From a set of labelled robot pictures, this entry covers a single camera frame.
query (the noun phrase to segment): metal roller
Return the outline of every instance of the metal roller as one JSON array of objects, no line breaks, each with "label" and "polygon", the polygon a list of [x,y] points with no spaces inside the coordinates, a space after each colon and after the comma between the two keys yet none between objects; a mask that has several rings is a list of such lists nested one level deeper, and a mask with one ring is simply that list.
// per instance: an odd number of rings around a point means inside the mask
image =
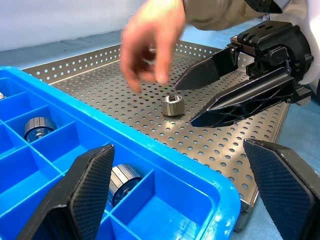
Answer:
[{"label": "metal roller", "polygon": [[108,202],[115,207],[143,177],[129,164],[119,164],[112,168]]},{"label": "metal roller", "polygon": [[166,116],[181,116],[185,114],[185,101],[180,95],[169,95],[162,99],[162,111]]},{"label": "metal roller", "polygon": [[44,137],[57,129],[56,123],[46,117],[34,117],[24,126],[24,139],[28,143]]}]

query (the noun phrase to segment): stainless steel tray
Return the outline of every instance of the stainless steel tray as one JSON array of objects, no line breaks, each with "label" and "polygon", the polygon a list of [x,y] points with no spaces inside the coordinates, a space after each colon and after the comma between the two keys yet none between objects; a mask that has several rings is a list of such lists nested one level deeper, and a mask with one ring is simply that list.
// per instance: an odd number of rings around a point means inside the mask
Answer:
[{"label": "stainless steel tray", "polygon": [[204,164],[234,183],[242,199],[235,231],[240,231],[258,195],[242,143],[245,138],[276,142],[288,111],[285,103],[230,127],[194,128],[189,120],[216,93],[248,77],[245,67],[252,58],[241,54],[239,69],[200,90],[181,91],[185,116],[162,115],[161,99],[174,93],[172,86],[187,67],[219,49],[189,42],[176,45],[169,85],[143,84],[143,93],[128,88],[120,73],[120,45],[31,67],[24,71]]}]

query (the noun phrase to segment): metal part in bin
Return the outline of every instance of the metal part in bin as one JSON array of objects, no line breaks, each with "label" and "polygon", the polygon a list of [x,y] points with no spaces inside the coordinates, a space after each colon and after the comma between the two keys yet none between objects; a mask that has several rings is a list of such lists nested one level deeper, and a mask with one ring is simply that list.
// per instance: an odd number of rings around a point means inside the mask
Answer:
[{"label": "metal part in bin", "polygon": [[143,177],[129,164],[119,164],[111,171],[108,201],[115,207]]}]

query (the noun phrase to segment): blue plastic bin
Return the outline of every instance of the blue plastic bin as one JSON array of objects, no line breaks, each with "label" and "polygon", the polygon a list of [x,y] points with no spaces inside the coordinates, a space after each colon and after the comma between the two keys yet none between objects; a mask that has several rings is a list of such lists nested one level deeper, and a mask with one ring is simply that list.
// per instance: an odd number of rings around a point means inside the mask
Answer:
[{"label": "blue plastic bin", "polygon": [[[221,174],[12,67],[0,67],[0,238],[14,239],[50,188],[87,150],[114,144],[114,166],[144,178],[114,208],[98,240],[229,239],[240,213],[235,186]],[[24,125],[54,120],[32,142]]]}]

